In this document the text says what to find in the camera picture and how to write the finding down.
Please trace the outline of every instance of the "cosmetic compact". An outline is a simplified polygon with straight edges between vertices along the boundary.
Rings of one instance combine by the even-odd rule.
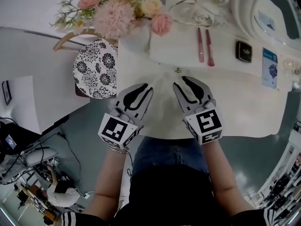
[[[237,41],[236,42],[236,59],[251,63],[252,62],[252,46],[243,42]]]

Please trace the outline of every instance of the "black shirt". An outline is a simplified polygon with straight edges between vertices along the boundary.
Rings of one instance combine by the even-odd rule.
[[[185,165],[152,166],[132,178],[129,204],[110,222],[69,213],[63,225],[272,225],[272,210],[251,210],[230,217],[215,201],[208,175]]]

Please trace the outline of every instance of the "person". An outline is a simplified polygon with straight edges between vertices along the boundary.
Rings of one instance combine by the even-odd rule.
[[[80,194],[68,180],[58,181],[55,171],[51,165],[48,165],[48,170],[51,172],[52,184],[45,190],[37,190],[37,197],[43,202],[49,201],[52,205],[67,208],[77,202]]]
[[[146,137],[129,203],[117,212],[126,154],[109,148],[92,202],[82,214],[63,214],[61,225],[273,225],[274,211],[255,210],[240,194],[219,142],[200,146],[195,139]]]

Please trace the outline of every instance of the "flower arrangement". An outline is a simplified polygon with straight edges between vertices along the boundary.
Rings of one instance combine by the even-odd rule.
[[[169,14],[161,11],[160,0],[79,0],[76,6],[73,0],[64,0],[59,5],[53,26],[73,29],[75,34],[93,27],[106,39],[117,40],[129,35],[143,18],[151,20],[155,34],[164,36],[173,22]]]

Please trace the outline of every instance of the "white shirt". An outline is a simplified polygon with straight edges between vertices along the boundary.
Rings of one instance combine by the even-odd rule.
[[[67,208],[77,202],[80,194],[74,188],[68,188],[64,194],[55,193],[56,186],[51,185],[47,190],[48,201],[54,206]]]

